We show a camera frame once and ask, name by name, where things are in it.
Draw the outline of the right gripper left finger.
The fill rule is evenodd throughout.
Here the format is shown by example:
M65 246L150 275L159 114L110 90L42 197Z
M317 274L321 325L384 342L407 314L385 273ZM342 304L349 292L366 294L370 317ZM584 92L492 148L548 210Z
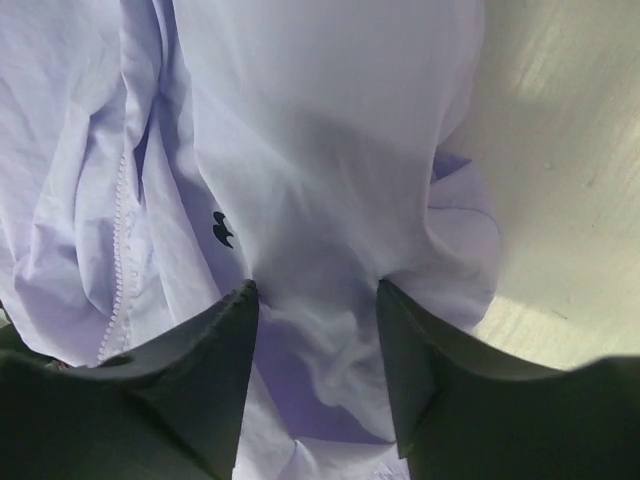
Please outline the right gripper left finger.
M228 479L258 327L242 283L159 337L99 366L57 370L1 353L5 479Z

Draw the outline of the lavender zip jacket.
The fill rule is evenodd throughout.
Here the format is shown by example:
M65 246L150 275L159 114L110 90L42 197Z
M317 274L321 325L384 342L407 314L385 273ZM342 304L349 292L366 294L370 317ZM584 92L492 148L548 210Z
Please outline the lavender zip jacket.
M459 328L500 234L467 159L480 1L5 1L1 300L94 366L250 278L234 477L405 479L375 319L388 279Z

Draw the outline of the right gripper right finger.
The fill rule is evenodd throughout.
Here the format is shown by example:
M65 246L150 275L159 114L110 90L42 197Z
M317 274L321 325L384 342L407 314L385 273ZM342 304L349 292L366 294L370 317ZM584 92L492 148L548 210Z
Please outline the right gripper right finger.
M502 352L388 281L376 317L399 456L414 479L635 479L639 361L561 371Z

